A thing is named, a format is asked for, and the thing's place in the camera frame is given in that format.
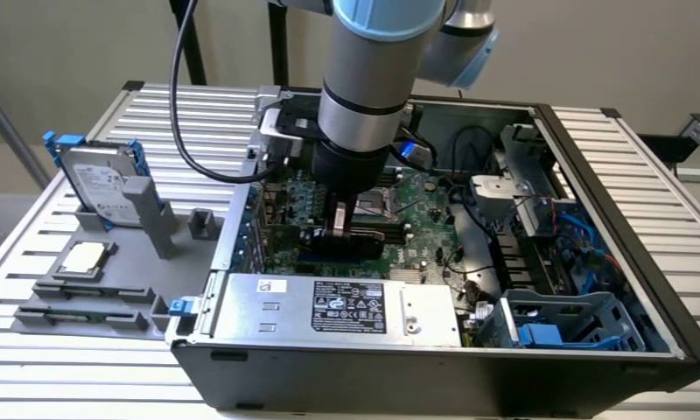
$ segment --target black pole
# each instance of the black pole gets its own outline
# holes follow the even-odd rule
[[[272,78],[278,86],[288,86],[288,8],[268,4],[270,11],[270,44],[272,47]]]
[[[172,12],[176,16],[176,27],[183,28],[184,12],[190,5],[190,0],[170,0]],[[190,23],[190,30],[184,37],[184,60],[187,61],[187,70],[190,71],[190,79],[192,85],[208,84],[206,77],[206,66],[202,61],[200,39],[198,38],[198,26],[195,26],[195,17]]]

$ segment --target slotted metal surface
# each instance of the slotted metal surface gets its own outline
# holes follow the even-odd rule
[[[144,144],[162,195],[178,212],[192,207],[214,208],[228,217],[231,185],[214,183],[194,173],[174,148],[168,129],[167,87],[148,85],[124,93],[88,137]],[[238,173],[246,151],[256,91],[212,87],[180,90],[184,139],[192,155],[211,168]],[[586,156],[594,165],[619,165],[627,173],[603,174],[614,191],[659,191],[669,200],[678,195],[654,177],[647,159],[631,143],[619,140],[617,122],[599,110],[558,108],[570,130],[587,137]],[[599,138],[591,133],[602,132]],[[593,144],[615,144],[615,151]],[[700,227],[686,206],[673,202],[641,202],[618,195],[623,213],[638,229],[695,230],[695,235],[645,234],[645,243],[659,264],[671,264],[670,282],[700,323]],[[59,336],[25,336],[8,332],[16,306],[32,295],[32,286],[51,267],[77,228],[71,213],[79,202],[59,176],[33,205],[0,249],[0,418],[13,419],[204,419],[295,418],[290,414],[219,413],[200,399],[187,375],[163,342]],[[681,255],[681,246],[689,254]],[[675,258],[695,263],[687,266]],[[308,415],[316,418],[358,416]],[[651,392],[633,397],[597,418],[605,420],[700,420],[700,381],[674,395]]]

